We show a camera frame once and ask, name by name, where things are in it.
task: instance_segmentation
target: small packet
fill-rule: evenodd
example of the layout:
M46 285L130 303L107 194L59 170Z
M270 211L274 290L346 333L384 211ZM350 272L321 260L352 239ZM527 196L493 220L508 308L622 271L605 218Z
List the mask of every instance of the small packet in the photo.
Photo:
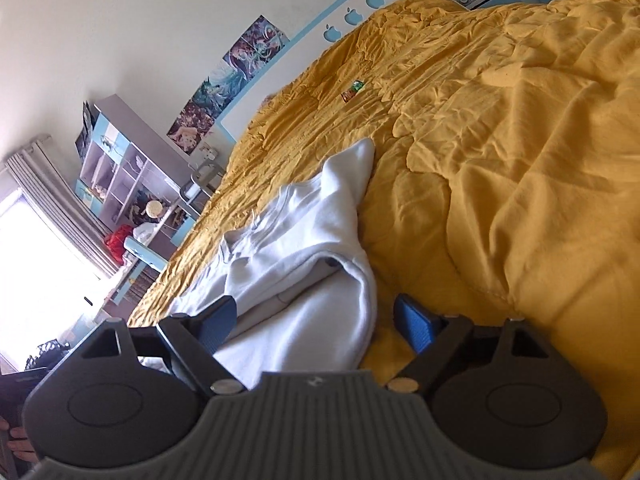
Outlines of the small packet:
M356 79L356 81L354 81L351 84L348 90L345 90L344 92L342 92L341 94L342 100L345 103L348 103L349 101L351 101L351 99L355 97L355 95L362 89L363 86L364 86L364 83Z

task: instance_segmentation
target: yellow duvet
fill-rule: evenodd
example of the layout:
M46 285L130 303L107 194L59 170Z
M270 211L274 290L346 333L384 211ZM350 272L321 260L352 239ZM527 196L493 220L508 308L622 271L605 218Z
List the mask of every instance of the yellow duvet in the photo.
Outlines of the yellow duvet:
M622 477L640 451L639 3L379 10L258 113L130 323L160 319L281 185L370 137L358 212L379 317L363 367L385 381L412 358L399 292L477 323L525 316L604 399L594 464Z

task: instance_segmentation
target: finger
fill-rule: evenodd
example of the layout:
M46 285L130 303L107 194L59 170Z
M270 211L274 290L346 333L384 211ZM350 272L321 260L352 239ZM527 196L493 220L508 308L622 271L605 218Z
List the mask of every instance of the finger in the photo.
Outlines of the finger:
M6 446L11 451L31 451L33 452L33 446L28 440L10 440Z
M27 437L27 432L24 431L24 428L13 428L9 434L13 437L13 438L28 438Z
M25 462L31 462L32 464L39 462L38 456L33 452L16 451L14 455L16 458L19 458L20 460L24 460Z

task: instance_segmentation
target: red bag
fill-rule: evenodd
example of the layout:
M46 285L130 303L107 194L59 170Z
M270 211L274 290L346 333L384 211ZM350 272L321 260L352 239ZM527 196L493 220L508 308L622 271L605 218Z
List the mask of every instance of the red bag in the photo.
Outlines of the red bag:
M111 256L113 256L113 259L121 265L124 265L123 256L126 252L126 249L124 248L124 240L127 236L132 235L133 227L123 224L118 227L113 234L106 235L104 238L104 244L107 246Z

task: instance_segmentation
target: headboard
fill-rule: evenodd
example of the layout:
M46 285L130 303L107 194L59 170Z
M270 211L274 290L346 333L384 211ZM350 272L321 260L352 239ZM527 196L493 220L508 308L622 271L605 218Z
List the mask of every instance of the headboard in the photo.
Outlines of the headboard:
M303 73L332 43L351 32L375 10L396 0L336 0L271 60L216 120L239 140L269 94Z

